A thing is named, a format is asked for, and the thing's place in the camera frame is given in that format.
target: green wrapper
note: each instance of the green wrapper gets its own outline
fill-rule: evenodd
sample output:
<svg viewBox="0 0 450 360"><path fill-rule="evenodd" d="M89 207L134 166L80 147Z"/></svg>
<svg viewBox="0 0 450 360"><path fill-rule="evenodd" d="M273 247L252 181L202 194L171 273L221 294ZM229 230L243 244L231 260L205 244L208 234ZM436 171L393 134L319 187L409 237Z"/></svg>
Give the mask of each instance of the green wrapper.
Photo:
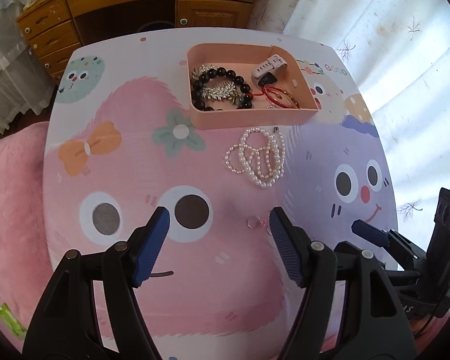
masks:
<svg viewBox="0 0 450 360"><path fill-rule="evenodd" d="M15 337L20 340L25 339L27 329L25 329L17 318L13 316L6 303L0 306L0 319L8 327L8 329L10 329Z"/></svg>

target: floor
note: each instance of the floor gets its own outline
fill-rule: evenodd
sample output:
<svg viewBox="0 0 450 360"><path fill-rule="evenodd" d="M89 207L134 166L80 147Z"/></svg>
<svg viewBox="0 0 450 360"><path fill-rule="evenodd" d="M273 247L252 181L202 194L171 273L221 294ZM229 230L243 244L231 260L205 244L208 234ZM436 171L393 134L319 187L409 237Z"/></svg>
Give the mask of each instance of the floor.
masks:
<svg viewBox="0 0 450 360"><path fill-rule="evenodd" d="M38 122L44 122L50 120L50 115L52 114L52 107L53 103L55 102L55 95L56 95L55 88L52 98L50 99L50 104L48 107L44 108L42 112L39 115L35 115L35 112L33 112L31 109L29 109L25 115L21 112L18 113L17 116L15 116L15 119L13 119L12 123L10 123L10 128L8 130L5 130L5 133L0 135L0 139L3 137L8 137L8 135L12 135L16 133L17 131L20 131L24 129L25 127L30 126L33 123Z"/></svg>

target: white curtain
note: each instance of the white curtain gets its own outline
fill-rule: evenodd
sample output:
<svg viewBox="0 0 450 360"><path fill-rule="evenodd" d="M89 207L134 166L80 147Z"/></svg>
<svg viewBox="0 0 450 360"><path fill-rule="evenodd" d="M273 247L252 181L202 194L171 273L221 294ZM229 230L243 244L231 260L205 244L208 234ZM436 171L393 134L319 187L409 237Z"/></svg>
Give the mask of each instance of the white curtain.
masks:
<svg viewBox="0 0 450 360"><path fill-rule="evenodd" d="M447 0L257 0L249 27L341 56L382 140L398 231L426 250L440 187L450 189Z"/></svg>
<svg viewBox="0 0 450 360"><path fill-rule="evenodd" d="M0 0L0 134L18 112L32 109L38 115L55 86L15 22L25 1Z"/></svg>

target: orange bow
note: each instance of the orange bow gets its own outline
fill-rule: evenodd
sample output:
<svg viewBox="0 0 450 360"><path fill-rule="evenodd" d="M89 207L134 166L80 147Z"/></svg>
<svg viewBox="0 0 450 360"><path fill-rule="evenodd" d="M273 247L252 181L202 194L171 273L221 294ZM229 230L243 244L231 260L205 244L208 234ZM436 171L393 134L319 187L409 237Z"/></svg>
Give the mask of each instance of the orange bow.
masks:
<svg viewBox="0 0 450 360"><path fill-rule="evenodd" d="M121 143L122 136L113 123L107 120L100 124L85 142L72 139L61 144L58 157L62 160L66 172L70 176L76 176L85 168L89 155L108 154L118 149Z"/></svg>

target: cartoon tablecloth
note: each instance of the cartoon tablecloth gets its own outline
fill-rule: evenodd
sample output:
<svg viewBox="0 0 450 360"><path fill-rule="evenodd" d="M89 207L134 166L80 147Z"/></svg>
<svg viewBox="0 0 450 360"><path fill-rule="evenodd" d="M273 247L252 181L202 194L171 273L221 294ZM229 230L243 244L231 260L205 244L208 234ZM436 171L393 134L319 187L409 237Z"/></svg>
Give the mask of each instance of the cartoon tablecloth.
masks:
<svg viewBox="0 0 450 360"><path fill-rule="evenodd" d="M299 61L319 112L280 126L284 177L262 190L230 172L224 154L244 128L197 130L187 110L185 58L193 45L279 45ZM363 219L397 228L392 181L367 107L330 47L267 32L184 28L134 34L76 50L56 96L43 173L48 248L55 267L72 248L103 251L144 225L157 205L171 226L153 277L135 291L164 359L269 359L283 345L302 297L266 228L281 205L291 221L334 247ZM104 343L114 347L96 285ZM338 329L340 297L327 336Z"/></svg>

